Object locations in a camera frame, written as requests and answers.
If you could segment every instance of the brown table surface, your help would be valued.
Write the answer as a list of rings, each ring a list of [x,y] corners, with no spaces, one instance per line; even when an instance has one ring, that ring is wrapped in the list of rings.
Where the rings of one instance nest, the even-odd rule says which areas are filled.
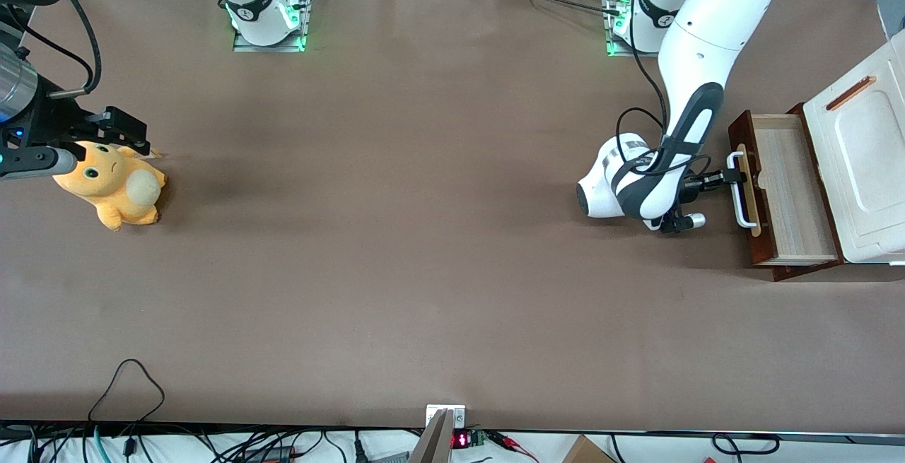
[[[104,66],[81,103],[148,124],[171,202],[115,234],[50,179],[0,185],[0,418],[84,418],[137,357],[159,421],[417,426],[462,402],[497,428],[905,430],[902,283],[769,282],[728,193],[678,238],[581,214],[615,117],[656,108],[599,15],[320,0],[304,54],[234,54],[216,0],[81,3]],[[65,0],[33,25],[88,57]],[[785,112],[883,40],[873,1],[776,0],[715,164],[743,109]],[[154,399],[130,369],[100,417]]]

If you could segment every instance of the stuffed animal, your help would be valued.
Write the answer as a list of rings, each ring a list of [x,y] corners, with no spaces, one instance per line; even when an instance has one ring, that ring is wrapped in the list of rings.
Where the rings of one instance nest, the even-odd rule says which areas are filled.
[[[154,206],[167,176],[136,159],[129,147],[114,148],[91,141],[79,141],[85,160],[75,170],[55,175],[62,189],[96,206],[100,222],[119,231],[123,222],[150,225],[158,222]]]

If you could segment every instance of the mounting plate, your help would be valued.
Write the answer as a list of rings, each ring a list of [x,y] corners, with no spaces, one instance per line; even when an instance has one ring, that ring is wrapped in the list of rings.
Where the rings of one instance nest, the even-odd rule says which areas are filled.
[[[431,423],[433,415],[439,409],[450,409],[452,411],[456,430],[462,430],[465,427],[465,405],[427,405],[426,415],[424,415],[425,426]]]
[[[619,11],[619,16],[604,13],[604,34],[607,37],[607,54],[609,57],[631,57],[631,47],[613,30],[625,26],[631,15],[631,0],[600,0],[605,9]],[[638,57],[656,57],[656,53],[638,52]]]

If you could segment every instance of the wooden drawer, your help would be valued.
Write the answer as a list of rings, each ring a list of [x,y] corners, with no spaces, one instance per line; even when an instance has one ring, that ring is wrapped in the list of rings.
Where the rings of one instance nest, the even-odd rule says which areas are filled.
[[[844,263],[804,118],[802,105],[785,115],[746,111],[728,129],[747,160],[742,205],[759,225],[747,231],[751,263],[770,267],[775,281]]]

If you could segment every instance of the red digital display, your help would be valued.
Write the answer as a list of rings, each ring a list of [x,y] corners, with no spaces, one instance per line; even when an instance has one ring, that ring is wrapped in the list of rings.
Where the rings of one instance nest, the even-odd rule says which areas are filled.
[[[456,430],[450,440],[453,449],[468,449],[472,446],[472,434],[470,430]]]

